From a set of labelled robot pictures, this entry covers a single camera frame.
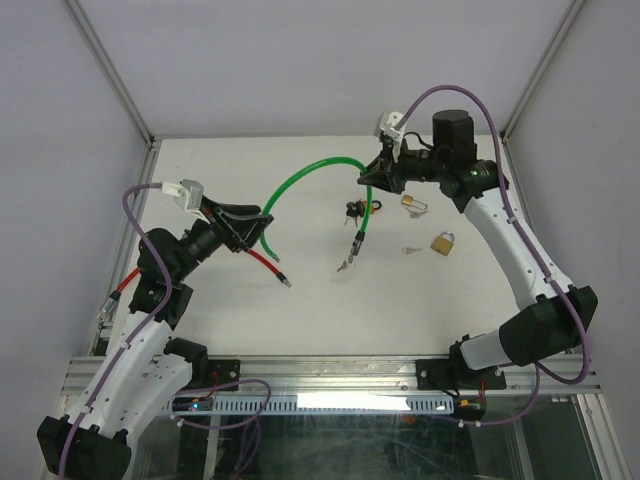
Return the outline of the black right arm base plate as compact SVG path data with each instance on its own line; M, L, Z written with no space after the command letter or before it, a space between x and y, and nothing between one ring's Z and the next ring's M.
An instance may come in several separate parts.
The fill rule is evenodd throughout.
M460 390L505 390L503 373L496 367L472 370L449 358L418 359L415 361L417 388L420 391L439 390L458 393Z

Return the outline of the orange black padlock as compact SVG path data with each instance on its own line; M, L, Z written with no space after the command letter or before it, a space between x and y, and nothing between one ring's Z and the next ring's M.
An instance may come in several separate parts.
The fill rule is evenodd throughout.
M369 212L370 215L374 214L383 206L379 200L372 200L371 203L368 204L366 199L357 200L355 205L357 216L360 218L363 218L366 212Z

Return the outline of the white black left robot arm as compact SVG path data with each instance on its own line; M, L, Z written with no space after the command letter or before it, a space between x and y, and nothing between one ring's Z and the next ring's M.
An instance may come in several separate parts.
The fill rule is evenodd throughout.
M175 337L192 296L184 281L220 247L249 251L273 217L256 205L206 197L181 237L142 234L140 279L117 345L66 414L47 416L37 439L47 469L62 479L123 479L147 426L182 388L209 377L205 346Z

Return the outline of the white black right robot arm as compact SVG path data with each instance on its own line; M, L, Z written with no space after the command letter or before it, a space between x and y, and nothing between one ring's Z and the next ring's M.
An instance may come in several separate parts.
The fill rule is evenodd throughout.
M412 149L405 117L384 113L375 135L382 148L358 182L401 194L407 182L435 182L484 238L505 274L518 313L498 329L464 336L446 362L427 372L443 390L469 387L494 367L527 366L584 343L598 299L578 288L551 260L512 205L497 160L477 156L474 122L465 110L433 115L433 144Z

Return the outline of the keys of orange padlock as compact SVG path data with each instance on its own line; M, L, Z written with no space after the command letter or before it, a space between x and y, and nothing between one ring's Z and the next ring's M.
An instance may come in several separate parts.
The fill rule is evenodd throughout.
M358 219L360 217L359 203L348 202L345 207L346 211L344 224L347 225L349 222L353 222L355 226L358 226Z

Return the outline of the small brass long-shackle padlock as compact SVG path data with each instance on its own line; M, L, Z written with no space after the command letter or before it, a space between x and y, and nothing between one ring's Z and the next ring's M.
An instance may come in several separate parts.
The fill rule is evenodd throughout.
M417 210L417 211L427 211L428 205L420 200L416 200L411 195L404 195L401 198L401 204L409 209Z

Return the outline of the large brass padlock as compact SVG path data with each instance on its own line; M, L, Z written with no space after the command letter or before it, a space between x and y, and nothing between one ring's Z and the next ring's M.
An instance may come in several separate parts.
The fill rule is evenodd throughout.
M430 248L442 256L448 256L454 247L455 240L453 232L444 231L434 238Z

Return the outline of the silver keys of green lock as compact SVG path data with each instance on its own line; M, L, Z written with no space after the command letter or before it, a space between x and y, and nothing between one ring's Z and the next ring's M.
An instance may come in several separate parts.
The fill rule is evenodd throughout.
M347 268L349 268L351 265L353 264L353 258L352 257L348 257L347 259L345 259L340 266L338 267L337 271L341 272L346 270Z

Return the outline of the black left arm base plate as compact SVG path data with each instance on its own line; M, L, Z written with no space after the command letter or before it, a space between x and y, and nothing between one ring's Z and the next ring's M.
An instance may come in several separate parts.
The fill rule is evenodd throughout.
M237 391L233 382L240 379L241 361L237 359L210 358L207 363L196 365L191 381L186 389L204 389L224 385L223 391Z

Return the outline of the green cable lock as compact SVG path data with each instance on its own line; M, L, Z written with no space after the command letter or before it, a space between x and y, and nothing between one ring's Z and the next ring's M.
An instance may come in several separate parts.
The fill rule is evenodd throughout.
M291 213L295 229L309 227L315 220L322 226L341 226L345 218L345 205L366 199L374 200L373 189L352 186L350 182L365 171L363 162L347 156L334 156L315 161L293 173L278 186L267 199L263 211L274 216ZM351 244L346 258L353 260L364 245L371 215L365 213L351 233Z

